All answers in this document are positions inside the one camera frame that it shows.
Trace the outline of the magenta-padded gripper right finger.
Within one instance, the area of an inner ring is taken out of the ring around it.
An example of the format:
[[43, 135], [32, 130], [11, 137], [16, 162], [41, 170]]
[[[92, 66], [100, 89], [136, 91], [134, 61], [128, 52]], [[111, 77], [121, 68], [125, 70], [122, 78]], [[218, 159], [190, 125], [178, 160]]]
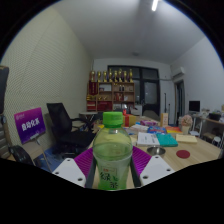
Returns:
[[136, 146], [133, 147], [130, 168], [133, 184], [136, 188], [146, 186], [174, 173], [174, 170], [161, 156], [150, 156]]

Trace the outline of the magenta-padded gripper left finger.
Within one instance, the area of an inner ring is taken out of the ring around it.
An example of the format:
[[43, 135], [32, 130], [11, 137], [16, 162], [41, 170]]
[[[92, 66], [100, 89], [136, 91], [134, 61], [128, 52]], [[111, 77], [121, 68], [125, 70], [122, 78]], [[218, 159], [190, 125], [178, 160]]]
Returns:
[[76, 158], [66, 158], [53, 174], [78, 186], [92, 189], [96, 184], [96, 161], [93, 150], [87, 149]]

